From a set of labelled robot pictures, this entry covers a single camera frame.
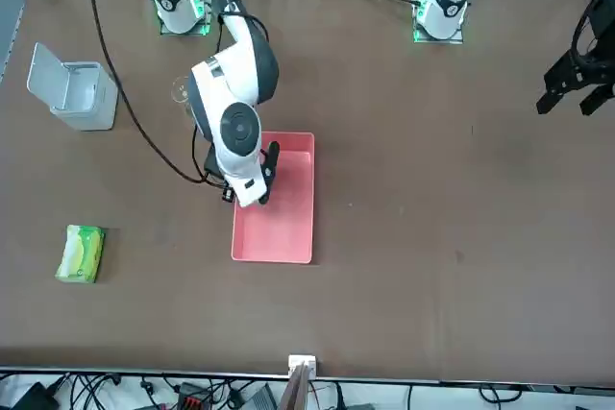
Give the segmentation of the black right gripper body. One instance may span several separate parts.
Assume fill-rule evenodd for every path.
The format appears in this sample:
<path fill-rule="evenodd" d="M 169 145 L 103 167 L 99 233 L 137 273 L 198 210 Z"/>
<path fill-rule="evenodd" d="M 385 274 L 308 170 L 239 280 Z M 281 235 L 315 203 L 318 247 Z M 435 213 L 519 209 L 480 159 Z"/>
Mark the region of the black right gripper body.
<path fill-rule="evenodd" d="M 258 199 L 261 205 L 266 205 L 269 201 L 273 182 L 276 178 L 277 163 L 280 155 L 280 144 L 277 141 L 269 143 L 266 150 L 261 149 L 262 155 L 261 173 L 266 186 L 265 193 Z"/>

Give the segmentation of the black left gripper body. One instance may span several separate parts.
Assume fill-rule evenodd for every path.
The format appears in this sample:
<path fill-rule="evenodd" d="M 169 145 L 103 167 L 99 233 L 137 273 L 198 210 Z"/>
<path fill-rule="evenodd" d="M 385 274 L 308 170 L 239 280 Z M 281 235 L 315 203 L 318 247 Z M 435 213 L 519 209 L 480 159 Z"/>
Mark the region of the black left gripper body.
<path fill-rule="evenodd" d="M 589 22 L 595 45 L 584 55 L 578 52 L 578 40 Z M 579 19 L 571 43 L 573 82 L 605 79 L 614 75 L 614 0 L 591 0 Z"/>

